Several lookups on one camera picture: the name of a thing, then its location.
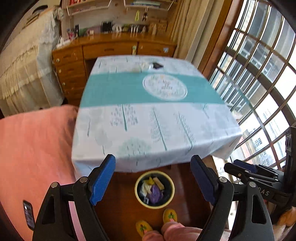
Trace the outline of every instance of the drawer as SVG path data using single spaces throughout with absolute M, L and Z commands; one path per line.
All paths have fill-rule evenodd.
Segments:
M 61 49 L 52 52 L 53 63 L 56 66 L 83 60 L 83 53 L 81 47 L 71 49 Z
M 77 89 L 77 88 L 84 88 L 86 85 L 86 77 L 85 75 L 76 75 L 73 77 L 68 77 L 68 78 L 61 78 L 60 84 L 63 88 L 64 91 L 66 90 L 71 90 L 72 88 Z
M 60 79 L 73 75 L 85 75 L 84 62 L 77 61 L 70 64 L 57 66 L 57 73 Z
M 173 57 L 175 49 L 176 47 L 172 45 L 140 42 L 137 54 Z
M 87 45 L 83 47 L 83 55 L 85 59 L 92 59 L 100 56 L 132 54 L 133 46 L 137 44 L 137 42 L 115 42 Z
M 65 96 L 68 100 L 81 99 L 83 90 L 84 90 L 84 87 L 77 88 L 77 89 L 71 89 L 71 90 L 65 90 L 64 93 L 65 93 Z

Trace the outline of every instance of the bowl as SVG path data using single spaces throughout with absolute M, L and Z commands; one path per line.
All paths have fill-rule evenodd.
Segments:
M 149 179 L 149 177 L 152 177 L 152 178 L 157 177 L 165 187 L 164 192 L 163 192 L 163 198 L 155 204 L 152 204 L 152 203 L 147 204 L 146 202 L 144 202 L 144 197 L 140 193 L 143 181 Z M 167 206 L 172 201 L 174 194 L 175 194 L 175 186 L 174 186 L 172 179 L 164 172 L 149 171 L 149 172 L 142 174 L 138 178 L 138 180 L 136 181 L 135 194 L 136 194 L 137 200 L 143 206 L 150 208 L 150 209 L 160 209 L 160 208 Z

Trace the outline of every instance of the yellow slipper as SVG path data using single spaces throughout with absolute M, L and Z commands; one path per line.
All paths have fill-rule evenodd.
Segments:
M 153 231 L 151 226 L 143 220 L 136 223 L 136 229 L 141 237 L 143 237 L 145 233 Z
M 163 212 L 163 223 L 177 222 L 177 213 L 174 209 L 166 209 Z

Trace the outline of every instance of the shelf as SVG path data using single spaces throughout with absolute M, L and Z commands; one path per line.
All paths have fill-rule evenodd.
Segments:
M 170 1 L 170 0 L 157 0 L 157 1 L 153 1 L 153 2 L 159 2 L 160 7 L 154 7 L 154 6 L 150 6 L 150 5 L 127 4 L 126 0 L 123 0 L 124 7 L 126 8 L 126 10 L 128 10 L 129 7 L 134 7 L 134 8 L 145 8 L 145 11 L 147 11 L 148 9 L 156 9 L 156 10 L 161 10 L 161 11 L 168 11 L 171 8 L 172 4 L 174 3 L 174 1 Z
M 67 6 L 67 12 L 69 16 L 73 16 L 75 14 L 92 10 L 106 9 L 109 8 L 111 1 L 112 0 L 86 0 Z

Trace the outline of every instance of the pink blanket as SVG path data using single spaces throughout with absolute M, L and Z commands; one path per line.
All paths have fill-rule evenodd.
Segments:
M 52 182 L 75 182 L 71 149 L 76 116 L 77 108 L 65 105 L 0 120 L 0 201 L 25 241 L 32 240 L 33 231 L 22 201 L 32 204 L 36 220 Z M 77 225 L 77 216 L 73 219 Z

